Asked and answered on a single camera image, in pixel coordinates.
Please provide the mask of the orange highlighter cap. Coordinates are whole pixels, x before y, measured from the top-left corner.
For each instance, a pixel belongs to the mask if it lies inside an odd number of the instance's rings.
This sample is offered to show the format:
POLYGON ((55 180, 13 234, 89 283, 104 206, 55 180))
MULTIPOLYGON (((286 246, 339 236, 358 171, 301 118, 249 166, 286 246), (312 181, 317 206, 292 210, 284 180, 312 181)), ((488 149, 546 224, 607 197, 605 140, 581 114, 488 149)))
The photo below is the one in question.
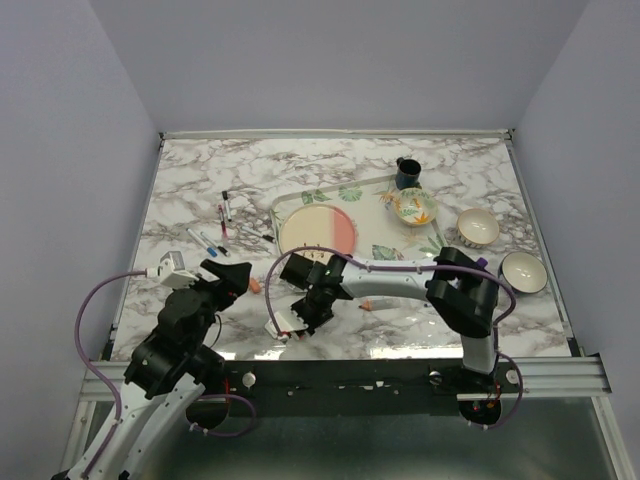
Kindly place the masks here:
POLYGON ((254 278, 250 279, 249 286, 253 293, 260 293, 262 290, 260 283, 254 278))

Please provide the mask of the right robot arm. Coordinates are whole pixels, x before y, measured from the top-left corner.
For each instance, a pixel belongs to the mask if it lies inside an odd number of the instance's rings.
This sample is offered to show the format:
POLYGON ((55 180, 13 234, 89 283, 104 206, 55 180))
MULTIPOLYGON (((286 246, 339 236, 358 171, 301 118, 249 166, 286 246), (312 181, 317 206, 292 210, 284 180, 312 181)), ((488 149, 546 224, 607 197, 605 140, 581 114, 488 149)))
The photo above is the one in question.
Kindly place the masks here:
POLYGON ((444 247, 433 261, 361 260, 318 247, 329 259, 304 256, 310 249, 288 253, 280 278, 302 290, 304 297, 289 308, 269 308, 270 334, 278 339, 311 335, 333 318, 337 300, 365 297, 413 299, 431 305, 445 324, 460 335, 463 349, 460 379, 480 392, 496 380, 497 340, 494 309, 499 280, 453 247, 444 247))

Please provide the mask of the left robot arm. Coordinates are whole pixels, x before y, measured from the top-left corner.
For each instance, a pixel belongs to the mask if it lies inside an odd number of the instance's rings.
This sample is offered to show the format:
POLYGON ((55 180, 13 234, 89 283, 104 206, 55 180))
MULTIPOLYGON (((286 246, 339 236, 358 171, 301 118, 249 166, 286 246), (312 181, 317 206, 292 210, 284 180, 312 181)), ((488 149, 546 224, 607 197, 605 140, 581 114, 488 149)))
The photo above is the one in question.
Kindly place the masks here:
POLYGON ((82 457, 60 479, 131 479, 157 441, 198 398, 248 405, 230 391, 225 360, 204 339, 218 315, 249 287, 251 264, 206 259, 208 281, 185 269, 180 253, 165 254, 142 276, 170 288, 157 325, 134 349, 120 386, 89 359, 83 362, 114 397, 112 415, 82 457))

